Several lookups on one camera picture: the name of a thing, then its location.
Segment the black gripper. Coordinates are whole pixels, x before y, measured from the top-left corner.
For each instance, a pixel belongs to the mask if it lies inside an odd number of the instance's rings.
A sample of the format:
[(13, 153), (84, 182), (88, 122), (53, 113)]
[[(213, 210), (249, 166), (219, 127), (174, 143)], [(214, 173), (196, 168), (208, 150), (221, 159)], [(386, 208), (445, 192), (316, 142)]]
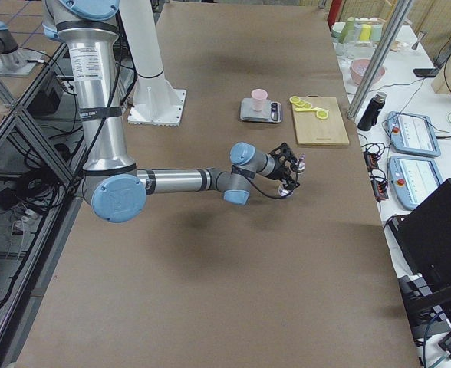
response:
[(268, 154), (268, 158), (272, 159), (273, 168), (268, 170), (266, 177), (272, 180), (281, 180), (283, 191), (295, 191), (300, 186), (298, 175), (295, 174), (298, 171), (298, 158), (290, 146), (282, 143)]

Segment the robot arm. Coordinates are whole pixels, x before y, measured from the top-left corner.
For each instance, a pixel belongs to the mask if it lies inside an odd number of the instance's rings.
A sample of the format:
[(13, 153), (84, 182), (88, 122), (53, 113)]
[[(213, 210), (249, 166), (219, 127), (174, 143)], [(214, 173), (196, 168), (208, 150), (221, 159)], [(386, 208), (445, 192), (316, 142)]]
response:
[(87, 158), (82, 194), (103, 220), (121, 223), (141, 213), (157, 193), (216, 190), (247, 203), (255, 177), (280, 183), (278, 198), (298, 188), (305, 163), (283, 143), (263, 153), (235, 144), (231, 169), (138, 169), (127, 152), (123, 123), (176, 127), (186, 99), (166, 79), (148, 1), (46, 1), (44, 32), (67, 45)]

